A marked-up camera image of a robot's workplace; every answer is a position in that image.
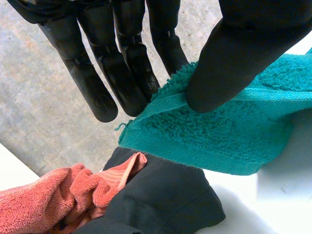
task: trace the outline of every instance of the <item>dark gray fabric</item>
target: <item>dark gray fabric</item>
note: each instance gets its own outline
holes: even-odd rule
[[[125,162],[134,153],[117,148],[104,169]],[[224,220],[220,200],[201,169],[146,157],[147,165],[112,199],[105,216],[75,234],[114,234],[112,226],[119,234],[137,230],[139,234],[193,234]]]

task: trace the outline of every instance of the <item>gray concrete surface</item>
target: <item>gray concrete surface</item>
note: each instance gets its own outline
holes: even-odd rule
[[[220,18],[217,0],[182,0],[176,32],[189,61],[198,60]],[[114,128],[129,117],[119,108],[115,121],[97,121],[44,34],[6,1],[0,2],[0,33],[0,143],[39,176],[78,162],[100,170],[117,146]],[[163,85],[168,75],[152,44],[148,14],[143,40]]]

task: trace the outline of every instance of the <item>salmon pink towel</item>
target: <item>salmon pink towel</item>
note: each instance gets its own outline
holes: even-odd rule
[[[123,164],[95,174],[77,164],[0,191],[0,234],[69,234],[104,215],[111,199],[146,162],[143,154],[136,153]]]

